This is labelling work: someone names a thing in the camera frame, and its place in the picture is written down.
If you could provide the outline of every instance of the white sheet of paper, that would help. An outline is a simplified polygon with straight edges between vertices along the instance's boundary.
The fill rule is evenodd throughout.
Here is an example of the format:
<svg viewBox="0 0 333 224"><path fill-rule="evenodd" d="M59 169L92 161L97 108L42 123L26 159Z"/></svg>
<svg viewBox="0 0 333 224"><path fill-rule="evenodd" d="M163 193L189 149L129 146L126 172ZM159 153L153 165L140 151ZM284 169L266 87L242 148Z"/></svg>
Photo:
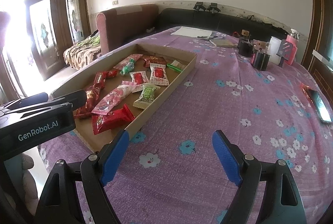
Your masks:
<svg viewBox="0 0 333 224"><path fill-rule="evenodd" d="M171 35L180 35L187 36L192 38L197 38L198 36L210 36L212 31L204 30L204 29L196 29L196 28L188 28L186 26L182 26L176 32L171 33Z"/></svg>

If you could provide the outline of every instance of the wooden double door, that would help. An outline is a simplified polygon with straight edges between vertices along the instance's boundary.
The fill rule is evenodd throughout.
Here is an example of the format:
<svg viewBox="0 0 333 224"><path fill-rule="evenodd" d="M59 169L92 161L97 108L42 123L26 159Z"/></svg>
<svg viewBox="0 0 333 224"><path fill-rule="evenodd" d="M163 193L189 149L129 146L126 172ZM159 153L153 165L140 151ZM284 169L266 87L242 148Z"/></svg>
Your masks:
<svg viewBox="0 0 333 224"><path fill-rule="evenodd" d="M25 0L31 51L43 80L64 68L63 53L90 35L86 0Z"/></svg>

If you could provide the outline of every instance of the blue flower print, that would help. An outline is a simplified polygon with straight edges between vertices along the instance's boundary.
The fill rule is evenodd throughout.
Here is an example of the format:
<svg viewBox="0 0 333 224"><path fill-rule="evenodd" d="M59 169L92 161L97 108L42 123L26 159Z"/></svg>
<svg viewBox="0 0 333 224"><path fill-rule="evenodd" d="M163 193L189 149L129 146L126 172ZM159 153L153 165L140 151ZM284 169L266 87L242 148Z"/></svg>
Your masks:
<svg viewBox="0 0 333 224"><path fill-rule="evenodd" d="M294 167L294 164L289 159L286 160L286 163L290 169L292 169Z"/></svg>
<svg viewBox="0 0 333 224"><path fill-rule="evenodd" d="M291 132L288 128L284 129L284 134L286 135L286 137L290 137L291 136Z"/></svg>
<svg viewBox="0 0 333 224"><path fill-rule="evenodd" d="M285 100L285 102L286 102L286 104L288 105L288 106L293 106L294 104L292 103L292 101L290 101L290 100Z"/></svg>
<svg viewBox="0 0 333 224"><path fill-rule="evenodd" d="M146 135L142 132L137 132L134 137L131 139L132 143L139 143L143 142L144 139L146 138Z"/></svg>
<svg viewBox="0 0 333 224"><path fill-rule="evenodd" d="M275 99L276 103L279 105L279 106L283 106L283 103L279 100L279 99Z"/></svg>
<svg viewBox="0 0 333 224"><path fill-rule="evenodd" d="M284 159L285 155L281 150L276 150L276 156L278 157L278 159Z"/></svg>
<svg viewBox="0 0 333 224"><path fill-rule="evenodd" d="M255 114L257 114L257 115L260 115L261 114L261 110L259 109L259 108L254 108L253 109L253 112L255 113Z"/></svg>
<svg viewBox="0 0 333 224"><path fill-rule="evenodd" d="M297 134L297 135L296 135L296 139L297 139L299 142L304 141L304 137L303 137L301 134Z"/></svg>
<svg viewBox="0 0 333 224"><path fill-rule="evenodd" d="M195 152L195 142L191 140L186 140L179 146L181 154L191 154Z"/></svg>
<svg viewBox="0 0 333 224"><path fill-rule="evenodd" d="M290 132L291 132L292 134L295 134L295 133L297 132L297 129L296 129L295 126L290 127L289 130L290 130Z"/></svg>
<svg viewBox="0 0 333 224"><path fill-rule="evenodd" d="M215 83L220 86L221 88L223 88L225 86L225 83L221 80L216 80Z"/></svg>
<svg viewBox="0 0 333 224"><path fill-rule="evenodd" d="M220 224L222 222L222 220L223 220L223 218L224 218L224 216L225 216L226 213L227 213L227 210L223 210L221 212L221 214L216 218L218 224Z"/></svg>

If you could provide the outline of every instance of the blue gripper pad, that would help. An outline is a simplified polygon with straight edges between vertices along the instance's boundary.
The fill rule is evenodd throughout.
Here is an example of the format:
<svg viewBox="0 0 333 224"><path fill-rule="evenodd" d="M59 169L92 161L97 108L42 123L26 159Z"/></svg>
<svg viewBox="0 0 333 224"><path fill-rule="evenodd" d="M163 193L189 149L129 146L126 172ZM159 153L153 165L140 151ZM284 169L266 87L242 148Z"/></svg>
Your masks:
<svg viewBox="0 0 333 224"><path fill-rule="evenodd" d="M124 131L114 149L110 153L109 157L103 165L102 176L100 178L101 184L106 186L108 182L111 182L117 172L117 169L122 161L127 147L129 145L129 134Z"/></svg>
<svg viewBox="0 0 333 224"><path fill-rule="evenodd" d="M222 137L216 131L213 133L212 143L229 181L235 183L236 186L240 186L242 178L239 173L239 165Z"/></svg>

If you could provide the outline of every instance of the sofa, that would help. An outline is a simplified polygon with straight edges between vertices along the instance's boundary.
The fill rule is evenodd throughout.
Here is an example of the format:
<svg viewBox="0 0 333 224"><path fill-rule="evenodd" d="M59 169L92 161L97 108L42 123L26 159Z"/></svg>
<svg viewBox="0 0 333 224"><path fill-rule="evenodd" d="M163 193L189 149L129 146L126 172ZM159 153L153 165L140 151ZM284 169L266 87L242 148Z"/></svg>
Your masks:
<svg viewBox="0 0 333 224"><path fill-rule="evenodd" d="M138 38L150 36L175 26L215 30L228 35L248 30L252 39L269 41L272 36L282 40L288 33L272 24L209 11L164 9L159 14L155 4L133 5L102 11L96 18L101 36L102 55Z"/></svg>

